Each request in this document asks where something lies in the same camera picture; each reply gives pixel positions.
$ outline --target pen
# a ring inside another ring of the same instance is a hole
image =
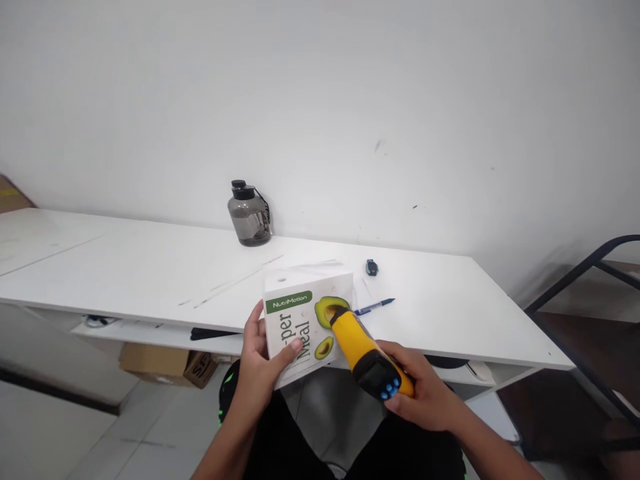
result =
[[[356,310],[354,313],[356,315],[358,315],[358,316],[364,315],[365,313],[369,313],[371,310],[374,310],[376,308],[379,308],[379,307],[382,307],[384,305],[387,305],[387,304],[391,303],[394,300],[395,299],[382,300],[382,302],[374,303],[373,305],[370,305],[368,307],[364,307],[364,308],[361,308],[360,310]]]

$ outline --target gray water bottle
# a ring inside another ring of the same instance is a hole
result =
[[[264,245],[271,238],[269,205],[260,192],[244,180],[233,180],[231,191],[233,198],[227,208],[238,240],[246,247]]]

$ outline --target green label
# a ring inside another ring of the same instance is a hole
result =
[[[287,308],[295,307],[296,305],[302,305],[311,301],[311,292],[294,293],[293,295],[287,295],[286,297],[280,297],[273,300],[267,300],[267,313],[273,313],[275,311],[284,310]]]

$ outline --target person's left hand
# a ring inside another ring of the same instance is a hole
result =
[[[238,408],[253,421],[257,421],[267,408],[280,374],[302,349],[302,340],[295,338],[274,358],[268,360],[265,320],[258,320],[262,310],[263,303],[260,300],[245,324],[238,385],[230,408]]]

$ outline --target bottle strap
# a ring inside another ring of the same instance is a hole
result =
[[[262,201],[265,203],[265,207],[267,208],[267,223],[271,224],[271,212],[269,210],[269,204],[267,203],[265,198],[262,195],[260,195],[260,192],[258,192],[258,189],[256,187],[254,187],[253,189],[258,194],[258,197],[260,197],[262,199]]]

